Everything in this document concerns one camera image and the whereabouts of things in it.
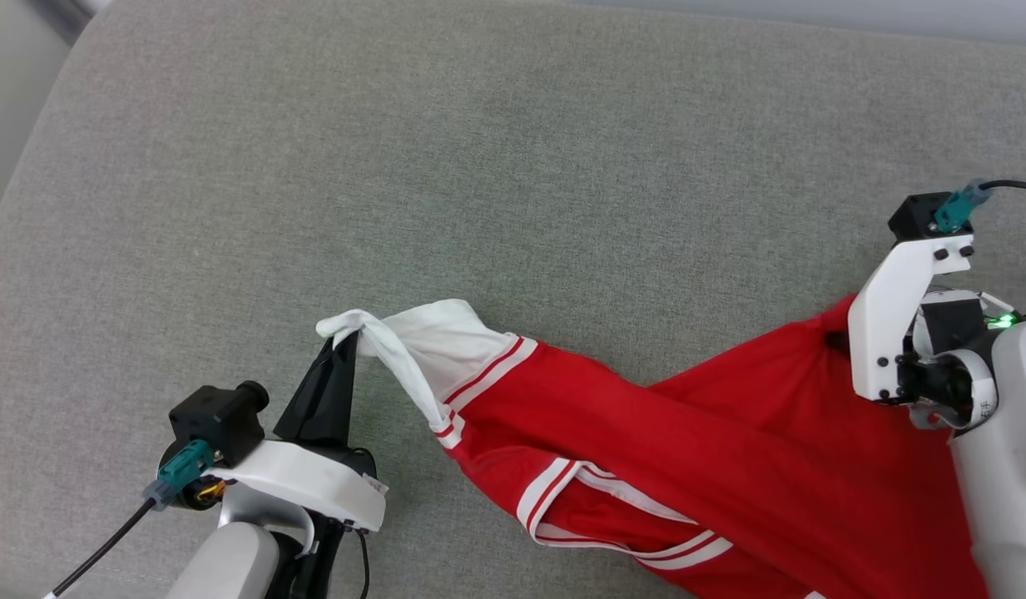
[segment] white stripe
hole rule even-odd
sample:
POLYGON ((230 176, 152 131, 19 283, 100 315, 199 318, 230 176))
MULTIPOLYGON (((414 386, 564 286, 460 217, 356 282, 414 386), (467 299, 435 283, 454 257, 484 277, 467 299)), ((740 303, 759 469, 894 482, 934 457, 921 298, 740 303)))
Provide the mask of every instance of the white stripe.
MULTIPOLYGON (((610 475, 589 462, 584 463, 584 465, 589 466, 599 474, 610 475)), ((599 477, 599 475, 590 473, 590 471, 586 468, 581 468, 579 473, 576 474, 576 478, 584 485, 589 486, 592 489, 606 492, 615 496, 616 500, 626 502, 626 504, 630 504, 635 508, 641 509, 641 511, 646 514, 653 514, 654 516, 664 518, 665 520, 697 524, 695 520, 688 519, 686 516, 676 512, 674 509, 666 507, 666 505, 659 504, 657 501, 654 501, 653 497, 649 497, 642 491, 634 488, 634 486, 629 485, 627 482, 620 481, 619 478, 599 477)))
POLYGON ((460 416, 460 413, 452 414, 452 431, 445 437, 439 437, 439 442, 445 448, 457 447, 457 443, 460 443, 460 432, 464 431, 464 429, 465 418, 460 416))
MULTIPOLYGON (((528 533, 531 532, 530 522, 527 521, 527 517, 530 516, 531 511, 535 511, 535 506, 544 498, 543 493, 546 492, 547 487, 550 486, 550 482, 557 480, 557 477, 561 475, 561 471, 565 469, 566 466, 570 464, 570 461, 558 457, 553 461, 543 473, 539 475, 535 481, 531 481, 527 488, 523 489, 523 494, 520 495, 520 504, 516 507, 516 519, 520 520, 520 523, 524 528, 527 528, 528 533)), ((540 509, 539 514, 536 514, 536 523, 539 516, 542 516, 543 510, 540 509)))
MULTIPOLYGON (((678 562, 679 560, 682 560, 683 557, 677 557, 675 560, 672 560, 670 558, 670 555, 676 555, 679 553, 683 553, 683 551, 686 551, 687 549, 694 549, 694 547, 702 545, 702 543, 706 542, 712 535, 715 534, 711 530, 706 530, 702 534, 696 535, 696 537, 692 538, 690 541, 686 543, 680 543, 679 545, 677 545, 676 547, 672 547, 671 549, 645 553, 645 551, 632 551, 631 549, 628 549, 626 545, 623 545, 623 543, 604 542, 596 538, 586 537, 586 535, 578 535, 576 533, 573 533, 573 531, 563 530, 563 528, 559 526, 554 526, 553 524, 546 524, 546 523, 539 524, 539 527, 536 528, 535 533, 537 535, 543 535, 544 537, 547 537, 544 541, 536 538, 535 542, 539 543, 540 545, 546 545, 549 547, 585 547, 586 549, 610 549, 613 551, 619 551, 619 553, 626 553, 632 555, 632 557, 637 557, 639 561, 649 562, 650 565, 653 565, 653 562, 658 562, 659 564, 662 564, 662 562, 665 561, 678 562)), ((715 537, 714 542, 715 541, 720 541, 725 543, 725 541, 722 540, 721 537, 715 537)))
POLYGON ((714 531, 706 530, 702 534, 696 535, 696 537, 692 538, 690 541, 686 543, 680 543, 679 545, 677 545, 676 547, 672 547, 671 549, 665 549, 663 551, 654 551, 654 553, 632 553, 632 555, 634 555, 634 557, 638 557, 639 560, 645 560, 645 561, 668 560, 668 558, 670 558, 670 555, 683 553, 683 551, 686 551, 687 549, 692 549, 693 547, 702 545, 702 543, 706 542, 706 540, 711 537, 711 535, 713 534, 715 534, 714 531))
POLYGON ((649 568, 655 568, 658 570, 680 570, 683 568, 689 568, 690 566, 696 566, 702 564, 702 562, 707 562, 713 557, 718 557, 724 553, 724 551, 731 549, 733 545, 731 542, 723 537, 717 537, 714 542, 707 544, 702 549, 697 551, 692 551, 686 555, 680 555, 680 557, 668 558, 667 560, 642 560, 638 558, 643 566, 649 566, 649 568))
POLYGON ((566 471, 561 478, 555 481, 555 484, 553 485, 553 488, 550 489, 550 492, 543 495, 543 500, 539 502, 539 509, 535 512, 535 518, 527 522, 527 534, 531 535, 531 538, 535 538, 535 530, 539 527, 539 524, 542 523, 543 516, 546 515, 546 512, 550 509, 550 505, 553 505, 553 502, 557 500, 558 494, 561 494, 561 491, 565 490, 565 487, 568 486, 568 482, 573 482, 573 478, 576 478, 576 474, 582 467, 583 463, 574 462, 573 467, 570 467, 570 469, 566 471))
MULTIPOLYGON (((519 348, 516 349, 516 352, 506 356, 500 361, 500 363, 495 365, 495 367, 491 368, 490 371, 483 376, 483 378, 479 380, 471 387, 468 387, 467 390, 462 391, 460 395, 457 395, 457 397, 449 402, 449 407, 451 407, 455 412, 460 412, 460 410, 464 409, 465 406, 472 401, 472 399, 478 398, 483 391, 489 390, 491 385, 498 383, 503 376, 509 374, 510 370, 513 370, 513 368, 520 365, 520 363, 523 363, 523 360, 527 359, 531 353, 535 353, 535 349, 537 348, 539 348, 539 342, 536 342, 535 338, 527 338, 524 336, 523 344, 520 344, 519 348)), ((479 371, 481 372, 486 370, 489 365, 490 364, 485 365, 485 367, 482 367, 479 371)))

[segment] red stripe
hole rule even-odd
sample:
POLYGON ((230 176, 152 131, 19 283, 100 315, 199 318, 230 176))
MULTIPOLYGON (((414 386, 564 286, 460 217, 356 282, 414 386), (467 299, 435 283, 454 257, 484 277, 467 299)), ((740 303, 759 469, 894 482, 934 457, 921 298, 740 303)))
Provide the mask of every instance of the red stripe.
POLYGON ((483 368, 482 372, 479 372, 478 376, 476 376, 475 378, 469 381, 465 386, 463 386, 462 388, 460 388, 460 390, 457 390, 457 391, 452 392, 452 395, 449 395, 449 397, 446 398, 445 401, 443 401, 443 403, 447 404, 447 403, 451 402, 452 399, 455 399, 457 397, 457 395, 463 394, 472 385, 475 385, 476 383, 479 383, 479 381, 481 381, 483 378, 483 376, 486 375, 487 372, 489 372, 490 370, 494 370, 494 367, 496 367, 496 365, 498 365, 498 363, 500 363, 500 361, 505 360, 505 358, 508 358, 509 356, 512 356, 513 354, 515 354, 516 350, 519 350, 520 346, 522 346, 522 345, 523 345, 523 336, 520 336, 519 338, 517 338, 516 344, 513 344, 513 349, 512 350, 509 350, 509 352, 505 352, 504 354, 502 354, 502 356, 499 356, 498 360, 492 361, 492 363, 490 363, 490 365, 488 365, 488 367, 483 368))
POLYGON ((695 553, 695 551, 702 549, 704 546, 709 545, 711 542, 714 542, 717 538, 719 538, 718 535, 713 533, 711 535, 707 535, 707 537, 702 543, 689 547, 688 549, 684 549, 683 551, 680 551, 675 555, 665 555, 665 557, 638 557, 638 558, 639 560, 646 560, 649 562, 667 562, 669 560, 675 560, 676 557, 683 557, 683 555, 686 555, 687 553, 695 553))
POLYGON ((449 412, 449 426, 447 426, 445 429, 443 429, 441 433, 435 433, 436 437, 438 437, 438 438, 441 439, 442 437, 447 436, 449 433, 452 433, 452 416, 453 415, 455 414, 452 414, 452 412, 449 412))
POLYGON ((597 478, 608 478, 609 481, 619 481, 620 480, 620 478, 617 477, 616 474, 601 474, 601 473, 597 473, 596 470, 594 470, 593 468, 590 468, 589 466, 584 466, 583 468, 586 471, 588 471, 588 473, 595 475, 595 477, 597 477, 597 478))
POLYGON ((543 507, 544 502, 546 502, 546 497, 550 496, 550 492, 553 491, 553 487, 557 486, 557 483, 561 481, 561 478, 564 478, 565 474, 568 474, 569 471, 575 467, 576 463, 569 462, 568 466, 565 466, 565 469, 562 470, 561 473, 557 475, 557 478, 554 478, 553 482, 550 482, 550 486, 546 487, 546 490, 543 491, 543 494, 540 494, 539 504, 536 504, 535 508, 530 509, 530 514, 527 514, 527 526, 528 526, 527 530, 530 530, 530 521, 535 520, 535 515, 539 514, 539 508, 543 507))

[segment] red jacket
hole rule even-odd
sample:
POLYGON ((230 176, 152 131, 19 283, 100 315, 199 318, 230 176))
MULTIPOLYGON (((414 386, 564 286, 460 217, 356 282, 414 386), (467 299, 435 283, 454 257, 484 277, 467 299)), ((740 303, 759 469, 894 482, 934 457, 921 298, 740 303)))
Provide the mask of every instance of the red jacket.
POLYGON ((702 599, 981 599, 944 432, 858 398, 849 302, 643 390, 445 301, 363 330, 486 496, 543 545, 629 553, 702 599))

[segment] gray upholstery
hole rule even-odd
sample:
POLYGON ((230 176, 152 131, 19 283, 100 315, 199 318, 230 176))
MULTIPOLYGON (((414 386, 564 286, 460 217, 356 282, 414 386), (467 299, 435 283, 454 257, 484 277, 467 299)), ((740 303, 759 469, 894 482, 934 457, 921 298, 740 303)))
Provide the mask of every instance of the gray upholstery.
MULTIPOLYGON (((1026 177, 1024 48, 497 0, 118 0, 0 208, 0 588, 41 596, 96 549, 197 386, 261 381, 271 428, 317 319, 464 297, 648 384, 855 291, 905 195, 991 174, 1026 177)), ((971 280, 1026 307, 1026 194, 976 225, 971 280)), ((391 486, 372 597, 683 596, 532 544, 372 361, 352 434, 391 486)), ((162 596, 215 517, 148 516, 77 596, 162 596)), ((341 554, 332 594, 356 597, 341 554)))

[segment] teal connector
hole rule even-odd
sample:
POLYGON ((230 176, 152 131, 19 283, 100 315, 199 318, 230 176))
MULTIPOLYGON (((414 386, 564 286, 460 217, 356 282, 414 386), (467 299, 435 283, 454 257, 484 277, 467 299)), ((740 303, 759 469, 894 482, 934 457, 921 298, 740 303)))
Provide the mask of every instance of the teal connector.
POLYGON ((993 190, 984 190, 982 183, 985 178, 973 178, 964 189, 955 192, 945 201, 945 204, 935 212, 935 224, 938 231, 943 234, 960 231, 971 218, 973 209, 985 204, 986 200, 993 194, 993 190))
POLYGON ((183 487, 201 478, 201 474, 216 462, 212 447, 205 441, 194 440, 158 470, 156 481, 143 489, 144 500, 155 501, 155 512, 161 512, 176 497, 183 487))

